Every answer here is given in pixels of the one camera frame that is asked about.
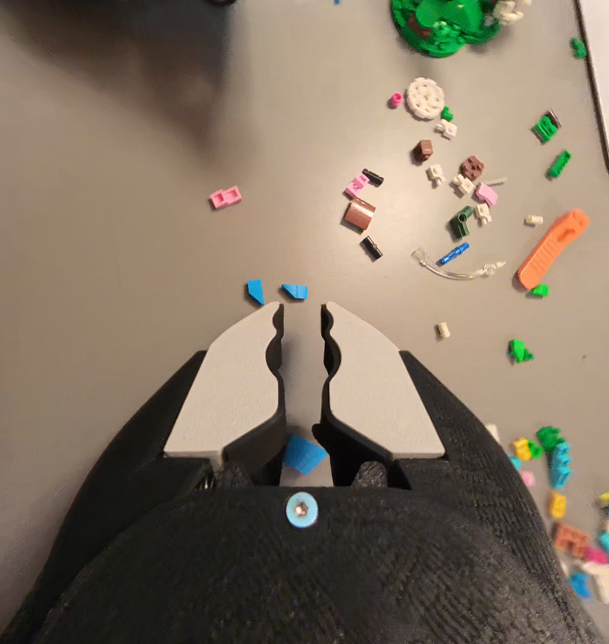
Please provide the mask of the pile of small lego pieces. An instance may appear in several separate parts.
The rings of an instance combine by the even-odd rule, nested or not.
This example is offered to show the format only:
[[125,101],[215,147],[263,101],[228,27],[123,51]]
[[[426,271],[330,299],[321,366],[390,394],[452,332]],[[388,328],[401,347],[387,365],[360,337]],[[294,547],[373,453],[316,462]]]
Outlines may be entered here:
[[520,437],[512,442],[510,462],[526,487],[534,486],[534,473],[527,463],[543,460],[548,467],[550,485],[547,514],[551,520],[552,545],[558,554],[565,577],[582,600],[598,599],[609,605],[609,493],[598,498],[605,523],[597,536],[572,526],[568,513],[567,486],[573,475],[570,444],[555,426],[543,426],[534,440]]

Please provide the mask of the orange lego brick separator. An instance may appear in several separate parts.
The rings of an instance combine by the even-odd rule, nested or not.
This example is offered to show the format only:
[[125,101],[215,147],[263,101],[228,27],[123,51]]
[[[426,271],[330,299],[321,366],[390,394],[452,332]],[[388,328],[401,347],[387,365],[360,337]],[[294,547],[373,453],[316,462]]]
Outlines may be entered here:
[[562,252],[589,226],[589,217],[575,208],[558,217],[517,270],[520,285],[532,290],[557,261]]

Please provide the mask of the brown curved lego piece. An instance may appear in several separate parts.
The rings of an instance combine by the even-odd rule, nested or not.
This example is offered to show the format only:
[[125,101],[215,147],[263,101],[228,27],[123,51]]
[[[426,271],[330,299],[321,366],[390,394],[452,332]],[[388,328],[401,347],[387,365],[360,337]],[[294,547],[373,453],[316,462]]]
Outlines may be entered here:
[[342,217],[342,224],[352,229],[364,232],[370,226],[375,215],[376,207],[362,198],[351,200]]

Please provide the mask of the white round lego plate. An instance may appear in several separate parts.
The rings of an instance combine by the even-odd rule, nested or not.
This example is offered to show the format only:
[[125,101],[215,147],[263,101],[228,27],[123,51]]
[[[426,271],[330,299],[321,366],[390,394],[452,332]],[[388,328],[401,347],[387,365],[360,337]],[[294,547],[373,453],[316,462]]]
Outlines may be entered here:
[[445,107],[445,92],[435,80],[418,76],[406,89],[405,104],[419,120],[434,120]]

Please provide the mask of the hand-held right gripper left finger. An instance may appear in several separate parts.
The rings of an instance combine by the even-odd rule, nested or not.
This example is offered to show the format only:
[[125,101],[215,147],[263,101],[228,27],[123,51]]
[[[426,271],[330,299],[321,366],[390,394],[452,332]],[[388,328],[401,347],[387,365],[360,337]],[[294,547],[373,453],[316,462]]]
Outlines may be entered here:
[[209,346],[164,445],[164,457],[239,465],[261,486],[280,484],[286,449],[284,306],[269,302]]

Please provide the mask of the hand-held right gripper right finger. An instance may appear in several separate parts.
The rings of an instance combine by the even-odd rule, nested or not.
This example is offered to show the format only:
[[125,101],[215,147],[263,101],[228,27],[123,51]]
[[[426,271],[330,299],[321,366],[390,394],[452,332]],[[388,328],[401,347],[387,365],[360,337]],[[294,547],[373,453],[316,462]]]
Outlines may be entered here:
[[349,486],[367,462],[388,473],[400,461],[433,461],[446,448],[401,351],[336,302],[321,307],[327,377],[312,428],[330,456],[334,486]]

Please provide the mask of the large green lego model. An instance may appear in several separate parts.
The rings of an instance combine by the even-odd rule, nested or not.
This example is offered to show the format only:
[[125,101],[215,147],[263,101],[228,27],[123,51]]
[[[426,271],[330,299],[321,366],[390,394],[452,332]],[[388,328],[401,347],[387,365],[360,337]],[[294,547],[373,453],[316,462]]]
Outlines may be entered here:
[[532,1],[390,1],[398,33],[414,50],[433,58],[465,45],[489,43],[502,27],[521,20]]

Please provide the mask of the dark green lego piece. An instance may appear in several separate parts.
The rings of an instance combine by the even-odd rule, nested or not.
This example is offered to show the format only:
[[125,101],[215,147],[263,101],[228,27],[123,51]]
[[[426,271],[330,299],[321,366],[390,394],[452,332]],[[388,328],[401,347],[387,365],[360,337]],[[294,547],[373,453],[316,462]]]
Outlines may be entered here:
[[468,220],[474,213],[474,207],[467,205],[450,219],[449,229],[454,239],[463,239],[469,236]]

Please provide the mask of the transparent curved lego piece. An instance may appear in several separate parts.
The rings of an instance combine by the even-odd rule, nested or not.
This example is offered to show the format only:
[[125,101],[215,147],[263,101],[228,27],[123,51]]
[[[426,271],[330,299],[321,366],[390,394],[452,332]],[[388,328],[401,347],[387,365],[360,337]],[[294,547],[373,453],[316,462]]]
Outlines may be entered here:
[[451,270],[446,270],[443,267],[440,267],[436,262],[432,262],[429,258],[429,255],[425,252],[423,248],[418,248],[413,251],[411,254],[413,260],[415,260],[421,267],[428,270],[430,273],[454,281],[472,281],[479,278],[488,278],[495,275],[500,269],[505,265],[505,261],[486,263],[483,267],[472,271],[472,272],[454,272]]

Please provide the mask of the green and black lego piece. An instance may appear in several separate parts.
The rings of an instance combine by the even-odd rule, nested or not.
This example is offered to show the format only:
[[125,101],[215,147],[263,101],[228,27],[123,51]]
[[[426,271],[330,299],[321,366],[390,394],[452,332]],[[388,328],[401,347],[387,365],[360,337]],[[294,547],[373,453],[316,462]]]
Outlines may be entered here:
[[541,144],[550,142],[561,129],[561,122],[553,110],[548,110],[534,124],[531,131]]

